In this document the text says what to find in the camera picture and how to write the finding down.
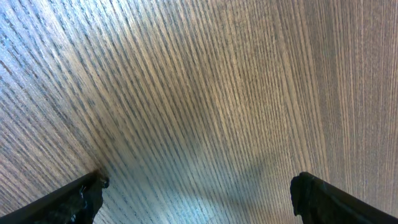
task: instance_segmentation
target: brown wood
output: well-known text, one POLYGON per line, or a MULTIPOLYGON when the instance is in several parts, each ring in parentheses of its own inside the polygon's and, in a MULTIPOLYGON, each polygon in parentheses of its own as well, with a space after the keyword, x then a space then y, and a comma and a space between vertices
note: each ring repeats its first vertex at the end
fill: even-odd
POLYGON ((5 1, 0 215, 103 167, 96 223, 300 223, 309 171, 398 216, 396 1, 5 1))

